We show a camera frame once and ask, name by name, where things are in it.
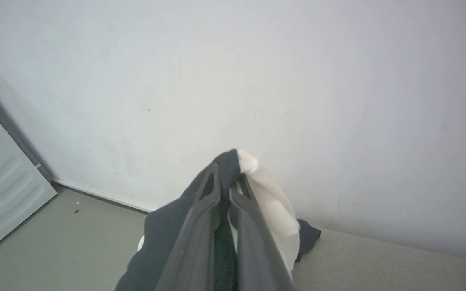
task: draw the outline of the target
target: baseboard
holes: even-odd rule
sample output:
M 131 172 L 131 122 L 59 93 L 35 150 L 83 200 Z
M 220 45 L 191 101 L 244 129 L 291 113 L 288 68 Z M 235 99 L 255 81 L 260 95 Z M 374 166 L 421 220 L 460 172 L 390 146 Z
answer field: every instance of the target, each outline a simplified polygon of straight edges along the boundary
M 122 197 L 119 197 L 117 195 L 113 195 L 111 193 L 107 193 L 107 192 L 100 191 L 100 190 L 97 190 L 97 189 L 89 188 L 89 187 L 86 187 L 86 186 L 80 186 L 78 184 L 74 184 L 72 182 L 64 181 L 62 179 L 58 179 L 58 178 L 55 178 L 55 177 L 53 177 L 51 180 L 53 182 L 59 184 L 59 185 L 66 186 L 66 187 L 69 187 L 69 188 L 73 188 L 73 189 L 78 190 L 80 192 L 85 192 L 85 193 L 94 195 L 96 197 L 100 197 L 100 198 L 103 198 L 103 199 L 106 199 L 106 200 L 109 200 L 109 201 L 112 201 L 112 202 L 115 202 L 115 203 L 119 203 L 119 204 L 129 206 L 129 207 L 132 207 L 132 208 L 135 208 L 135 209 L 139 209 L 139 210 L 142 210 L 142 211 L 145 211 L 145 212 L 152 212 L 152 211 L 157 209 L 156 207 L 150 207 L 150 208 L 141 207 L 141 206 L 138 206 L 138 203 L 135 203 L 133 201 L 129 201 L 127 199 L 123 199 Z

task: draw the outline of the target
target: cloth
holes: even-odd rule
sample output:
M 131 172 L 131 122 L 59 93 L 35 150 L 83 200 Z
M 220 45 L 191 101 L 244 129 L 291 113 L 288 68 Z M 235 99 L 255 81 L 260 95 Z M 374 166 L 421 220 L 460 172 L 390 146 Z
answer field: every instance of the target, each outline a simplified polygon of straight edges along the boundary
M 298 219 L 299 222 L 299 252 L 298 256 L 296 257 L 296 263 L 301 261 L 301 257 L 304 254 L 309 253 L 312 251 L 314 245 L 316 245 L 316 241 L 320 238 L 321 230 L 318 230 L 315 227 L 310 226 L 307 221 L 303 219 Z
M 220 190 L 226 193 L 240 173 L 237 151 L 225 152 L 213 162 L 219 167 Z M 179 199 L 148 215 L 144 227 L 144 245 L 129 262 L 116 291 L 155 289 L 204 174 L 205 170 L 202 170 Z M 237 255 L 227 221 L 228 208 L 229 201 L 221 201 L 220 224 L 215 230 L 214 279 L 215 290 L 220 291 L 238 290 Z
M 246 151 L 238 151 L 240 173 L 245 173 L 262 216 L 290 273 L 300 247 L 299 223 L 289 199 L 270 171 Z

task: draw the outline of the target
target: floor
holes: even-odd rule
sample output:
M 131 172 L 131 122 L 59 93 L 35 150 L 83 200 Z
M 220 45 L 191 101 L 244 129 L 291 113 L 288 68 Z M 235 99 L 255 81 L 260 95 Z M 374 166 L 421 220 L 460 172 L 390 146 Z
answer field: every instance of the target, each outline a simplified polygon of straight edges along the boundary
M 113 290 L 145 215 L 60 190 L 0 243 L 0 291 Z M 466 259 L 324 230 L 294 267 L 298 291 L 466 290 Z

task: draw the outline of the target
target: white wall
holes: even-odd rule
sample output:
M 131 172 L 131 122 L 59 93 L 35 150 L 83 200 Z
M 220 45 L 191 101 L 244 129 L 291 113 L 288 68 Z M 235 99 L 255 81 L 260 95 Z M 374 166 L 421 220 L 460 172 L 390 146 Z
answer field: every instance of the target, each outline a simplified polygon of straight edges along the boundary
M 313 224 L 466 256 L 466 2 L 222 2 L 0 1 L 0 100 L 104 197 L 237 147 Z

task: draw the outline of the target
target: white cloth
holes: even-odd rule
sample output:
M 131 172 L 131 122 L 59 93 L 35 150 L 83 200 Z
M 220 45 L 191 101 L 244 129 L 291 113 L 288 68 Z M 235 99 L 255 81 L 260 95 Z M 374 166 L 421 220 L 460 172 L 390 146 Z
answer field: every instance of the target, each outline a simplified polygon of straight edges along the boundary
M 240 173 L 246 174 L 262 216 L 290 273 L 299 251 L 299 223 L 294 208 L 270 171 L 257 158 L 238 150 L 238 161 Z

